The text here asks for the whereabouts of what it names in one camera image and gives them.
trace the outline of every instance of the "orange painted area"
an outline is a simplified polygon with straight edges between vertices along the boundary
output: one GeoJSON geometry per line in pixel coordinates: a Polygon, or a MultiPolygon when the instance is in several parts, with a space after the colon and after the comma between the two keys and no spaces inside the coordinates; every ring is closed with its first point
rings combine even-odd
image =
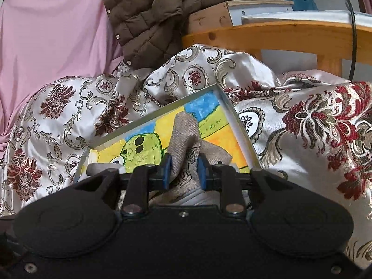
{"type": "Polygon", "coordinates": [[[222,129],[204,138],[204,140],[214,143],[229,152],[230,155],[233,156],[231,162],[237,164],[238,168],[247,166],[246,159],[243,156],[230,125],[224,126],[222,129]]]}

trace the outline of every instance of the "brown puffer jacket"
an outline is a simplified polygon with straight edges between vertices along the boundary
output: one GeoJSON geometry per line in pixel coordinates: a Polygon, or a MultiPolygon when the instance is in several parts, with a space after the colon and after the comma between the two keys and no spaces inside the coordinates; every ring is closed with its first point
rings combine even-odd
{"type": "Polygon", "coordinates": [[[124,60],[158,68],[182,49],[181,28],[191,13],[229,0],[103,0],[124,60]]]}

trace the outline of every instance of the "black spot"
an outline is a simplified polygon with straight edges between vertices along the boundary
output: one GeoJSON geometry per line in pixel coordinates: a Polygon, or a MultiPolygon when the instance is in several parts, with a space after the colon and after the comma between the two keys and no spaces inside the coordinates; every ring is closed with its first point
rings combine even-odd
{"type": "Polygon", "coordinates": [[[136,148],[136,153],[139,154],[143,151],[143,146],[139,146],[136,148]]]}
{"type": "Polygon", "coordinates": [[[140,144],[143,143],[144,140],[145,140],[145,139],[144,139],[143,136],[139,136],[139,137],[137,137],[136,140],[134,141],[134,144],[135,144],[136,146],[139,146],[140,144]]]}

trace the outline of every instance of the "screw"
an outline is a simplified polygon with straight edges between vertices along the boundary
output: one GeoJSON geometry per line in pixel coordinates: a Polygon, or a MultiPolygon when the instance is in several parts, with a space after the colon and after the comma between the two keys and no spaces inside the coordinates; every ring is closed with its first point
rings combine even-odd
{"type": "Polygon", "coordinates": [[[231,214],[238,214],[244,211],[244,207],[242,205],[238,205],[237,203],[231,203],[226,206],[226,211],[231,214]]]}
{"type": "Polygon", "coordinates": [[[334,265],[331,267],[331,273],[334,275],[339,275],[342,271],[342,268],[339,267],[338,265],[334,265]]]}
{"type": "Polygon", "coordinates": [[[127,205],[123,208],[123,211],[127,214],[137,214],[142,211],[141,207],[132,203],[131,205],[127,205]]]}
{"type": "Polygon", "coordinates": [[[25,271],[28,272],[29,274],[36,273],[37,270],[38,268],[33,263],[26,263],[25,271]]]}
{"type": "Polygon", "coordinates": [[[181,217],[187,217],[189,213],[187,211],[182,211],[178,215],[180,215],[181,217]]]}

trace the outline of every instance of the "silver satin fabric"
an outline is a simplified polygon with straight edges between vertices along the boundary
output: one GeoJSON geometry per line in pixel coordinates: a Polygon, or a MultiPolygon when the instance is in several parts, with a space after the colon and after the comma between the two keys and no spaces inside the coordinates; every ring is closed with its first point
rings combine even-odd
{"type": "Polygon", "coordinates": [[[355,229],[345,253],[369,265],[371,84],[319,70],[276,76],[246,53],[200,44],[155,71],[122,63],[110,76],[66,77],[43,87],[20,114],[0,162],[0,215],[70,185],[93,138],[212,83],[234,105],[263,167],[350,211],[355,229]]]}

